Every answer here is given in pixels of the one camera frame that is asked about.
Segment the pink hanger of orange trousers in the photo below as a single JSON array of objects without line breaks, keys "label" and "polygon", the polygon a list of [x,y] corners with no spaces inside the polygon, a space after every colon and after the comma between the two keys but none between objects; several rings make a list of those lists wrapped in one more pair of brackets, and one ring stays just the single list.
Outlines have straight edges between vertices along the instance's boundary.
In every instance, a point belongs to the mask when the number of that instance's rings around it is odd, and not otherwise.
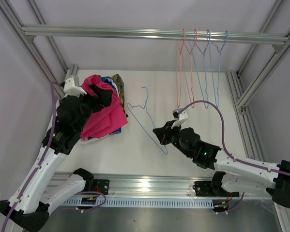
[{"label": "pink hanger of orange trousers", "polygon": [[193,78],[193,52],[194,52],[194,48],[196,46],[197,40],[198,40],[198,31],[195,29],[194,30],[194,40],[192,43],[190,43],[189,41],[189,48],[187,45],[187,31],[186,29],[183,29],[183,43],[182,43],[182,48],[181,48],[181,55],[183,56],[183,48],[185,47],[187,53],[189,54],[189,61],[190,61],[190,82],[191,85],[190,87],[188,87],[188,83],[186,82],[186,86],[188,89],[188,96],[189,96],[189,100],[190,102],[193,102],[195,100],[195,95],[194,95],[194,78]]}]

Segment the aluminium frame left posts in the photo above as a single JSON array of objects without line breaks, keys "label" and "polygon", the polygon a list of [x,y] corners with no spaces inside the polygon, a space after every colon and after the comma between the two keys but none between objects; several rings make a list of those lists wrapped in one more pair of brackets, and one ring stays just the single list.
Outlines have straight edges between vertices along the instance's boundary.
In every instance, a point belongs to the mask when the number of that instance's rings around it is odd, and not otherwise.
[{"label": "aluminium frame left posts", "polygon": [[29,35],[25,26],[45,26],[46,20],[36,0],[0,0],[0,30],[6,41],[24,58],[25,68],[37,71],[46,82],[62,81],[78,66],[68,66],[54,37]]}]

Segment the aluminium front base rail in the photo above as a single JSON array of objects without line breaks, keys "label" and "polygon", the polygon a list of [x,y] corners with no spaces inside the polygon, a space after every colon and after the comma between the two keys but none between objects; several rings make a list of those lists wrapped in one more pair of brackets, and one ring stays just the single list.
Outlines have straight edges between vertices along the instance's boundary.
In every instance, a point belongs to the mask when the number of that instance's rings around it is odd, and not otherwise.
[{"label": "aluminium front base rail", "polygon": [[271,195],[266,191],[267,186],[264,183],[235,174],[226,174],[221,181],[218,181],[216,177],[166,177],[120,174],[95,174],[95,179],[108,179],[110,181],[108,197],[201,198],[196,196],[192,188],[194,182],[211,181],[212,187],[222,187],[227,192],[239,192],[239,197],[244,194],[248,198],[271,198]]}]

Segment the aluminium hanging rail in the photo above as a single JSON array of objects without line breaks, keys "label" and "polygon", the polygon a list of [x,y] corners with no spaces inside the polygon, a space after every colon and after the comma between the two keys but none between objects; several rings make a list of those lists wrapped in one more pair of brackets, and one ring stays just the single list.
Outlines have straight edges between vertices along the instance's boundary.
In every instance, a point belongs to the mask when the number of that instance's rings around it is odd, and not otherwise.
[{"label": "aluminium hanging rail", "polygon": [[25,35],[53,37],[120,38],[164,41],[196,41],[236,44],[284,45],[288,36],[263,32],[214,32],[172,29],[101,28],[54,25],[23,25]]}]

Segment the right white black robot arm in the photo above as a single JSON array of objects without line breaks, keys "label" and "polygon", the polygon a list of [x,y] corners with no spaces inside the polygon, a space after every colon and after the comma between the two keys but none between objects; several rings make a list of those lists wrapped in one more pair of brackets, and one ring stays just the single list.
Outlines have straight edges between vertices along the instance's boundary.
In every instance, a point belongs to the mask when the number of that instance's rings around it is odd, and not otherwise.
[{"label": "right white black robot arm", "polygon": [[215,171],[210,182],[215,196],[269,195],[276,204],[290,209],[290,162],[282,160],[277,164],[239,158],[202,141],[192,128],[173,124],[168,121],[153,132],[160,144],[171,144],[198,167]]}]

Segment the blue hanger of camouflage trousers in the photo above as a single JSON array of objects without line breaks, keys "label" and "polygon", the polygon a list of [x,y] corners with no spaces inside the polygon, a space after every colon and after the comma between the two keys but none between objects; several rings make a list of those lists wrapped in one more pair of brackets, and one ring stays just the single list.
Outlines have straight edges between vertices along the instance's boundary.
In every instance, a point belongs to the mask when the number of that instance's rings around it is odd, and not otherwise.
[{"label": "blue hanger of camouflage trousers", "polygon": [[[207,40],[206,45],[201,47],[198,44],[199,38],[198,38],[198,30],[194,29],[194,41],[189,42],[190,46],[190,56],[192,57],[194,69],[197,75],[197,81],[198,81],[198,86],[200,89],[200,93],[202,96],[202,100],[204,101],[209,101],[209,94],[208,94],[208,79],[207,79],[207,72],[206,72],[206,55],[207,55],[207,50],[209,49],[209,42],[210,40]],[[202,61],[202,72],[204,73],[204,84],[205,86],[203,87],[201,84],[201,78],[199,75],[200,69],[199,69],[199,64],[196,58],[196,54],[199,54],[201,56],[201,61]]]}]

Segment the aluminium frame posts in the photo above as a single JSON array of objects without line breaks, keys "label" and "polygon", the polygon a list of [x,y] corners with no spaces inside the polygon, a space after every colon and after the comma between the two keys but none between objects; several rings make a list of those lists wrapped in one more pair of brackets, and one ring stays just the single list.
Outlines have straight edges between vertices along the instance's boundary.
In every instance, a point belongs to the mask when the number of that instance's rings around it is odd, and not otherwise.
[{"label": "aluminium frame posts", "polygon": [[37,71],[46,82],[62,81],[78,66],[68,66],[54,37],[29,35],[25,26],[45,26],[46,20],[36,0],[0,0],[0,30],[6,41],[24,58],[25,68]]},{"label": "aluminium frame posts", "polygon": [[251,46],[228,86],[246,156],[290,161],[290,0],[275,1],[260,30],[287,41]]}]

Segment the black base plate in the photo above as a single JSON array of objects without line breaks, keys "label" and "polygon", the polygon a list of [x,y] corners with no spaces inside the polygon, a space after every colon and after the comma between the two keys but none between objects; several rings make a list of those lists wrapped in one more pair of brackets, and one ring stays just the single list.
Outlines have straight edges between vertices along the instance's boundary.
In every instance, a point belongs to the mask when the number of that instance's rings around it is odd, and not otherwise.
[{"label": "black base plate", "polygon": [[108,195],[110,181],[108,179],[95,179],[92,190]]},{"label": "black base plate", "polygon": [[212,187],[211,181],[195,181],[193,190],[199,197],[239,197],[239,192],[227,192],[222,187]]}]

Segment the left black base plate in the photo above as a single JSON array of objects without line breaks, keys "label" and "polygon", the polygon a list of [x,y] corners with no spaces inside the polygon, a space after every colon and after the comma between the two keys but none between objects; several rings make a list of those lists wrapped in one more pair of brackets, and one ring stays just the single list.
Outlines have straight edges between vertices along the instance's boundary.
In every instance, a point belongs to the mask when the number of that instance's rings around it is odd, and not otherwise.
[{"label": "left black base plate", "polygon": [[92,190],[108,195],[110,181],[108,179],[95,179]]}]

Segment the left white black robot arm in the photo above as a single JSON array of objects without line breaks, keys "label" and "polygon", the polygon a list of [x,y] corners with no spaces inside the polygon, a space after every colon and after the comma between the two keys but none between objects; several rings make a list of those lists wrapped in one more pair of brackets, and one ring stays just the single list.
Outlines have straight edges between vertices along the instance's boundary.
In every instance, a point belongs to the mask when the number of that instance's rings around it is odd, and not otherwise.
[{"label": "left white black robot arm", "polygon": [[7,200],[0,201],[0,213],[5,216],[1,231],[9,221],[27,232],[38,232],[49,216],[67,199],[76,194],[104,196],[95,191],[94,175],[79,168],[62,184],[46,193],[45,189],[57,168],[71,153],[93,113],[111,105],[112,90],[91,84],[94,95],[81,87],[67,91],[60,101],[52,96],[52,124],[37,156],[18,190]]}]

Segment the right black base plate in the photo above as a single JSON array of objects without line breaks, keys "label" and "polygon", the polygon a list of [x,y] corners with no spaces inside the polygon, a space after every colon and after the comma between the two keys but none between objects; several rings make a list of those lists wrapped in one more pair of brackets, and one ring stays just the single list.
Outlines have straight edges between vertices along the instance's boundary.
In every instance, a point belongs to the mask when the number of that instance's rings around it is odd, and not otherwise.
[{"label": "right black base plate", "polygon": [[222,187],[212,187],[211,181],[195,181],[193,190],[199,197],[239,197],[239,192],[227,192]]}]

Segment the yellow grey camouflage trousers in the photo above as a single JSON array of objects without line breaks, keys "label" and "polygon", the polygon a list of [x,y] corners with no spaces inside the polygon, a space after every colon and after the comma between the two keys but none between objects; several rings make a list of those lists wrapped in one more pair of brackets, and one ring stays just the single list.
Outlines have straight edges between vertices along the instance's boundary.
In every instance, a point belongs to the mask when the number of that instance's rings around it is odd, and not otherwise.
[{"label": "yellow grey camouflage trousers", "polygon": [[125,110],[124,82],[119,74],[115,74],[111,76],[111,78],[117,86],[117,89],[118,89],[117,93],[121,101],[120,105],[123,109],[123,112],[125,113],[125,116],[128,117],[128,114],[126,113],[126,110]]}]

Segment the white plastic basket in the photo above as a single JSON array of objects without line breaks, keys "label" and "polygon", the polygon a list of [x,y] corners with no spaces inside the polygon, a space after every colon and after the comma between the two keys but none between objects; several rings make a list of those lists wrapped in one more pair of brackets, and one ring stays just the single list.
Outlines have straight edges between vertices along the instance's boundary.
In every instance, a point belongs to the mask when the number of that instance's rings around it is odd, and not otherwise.
[{"label": "white plastic basket", "polygon": [[91,143],[95,143],[95,142],[99,142],[101,141],[102,138],[92,138],[92,137],[88,137],[86,139],[80,139],[79,142],[83,145],[87,145],[87,144],[91,144]]}]

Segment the aluminium frame right posts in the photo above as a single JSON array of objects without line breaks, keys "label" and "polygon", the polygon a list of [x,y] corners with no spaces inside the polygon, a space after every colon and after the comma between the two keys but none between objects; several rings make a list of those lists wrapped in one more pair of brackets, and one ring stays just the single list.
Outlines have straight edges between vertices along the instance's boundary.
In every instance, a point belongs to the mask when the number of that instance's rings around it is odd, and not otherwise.
[{"label": "aluminium frame right posts", "polygon": [[275,1],[260,30],[287,41],[251,46],[228,86],[246,156],[290,161],[290,0]]}]

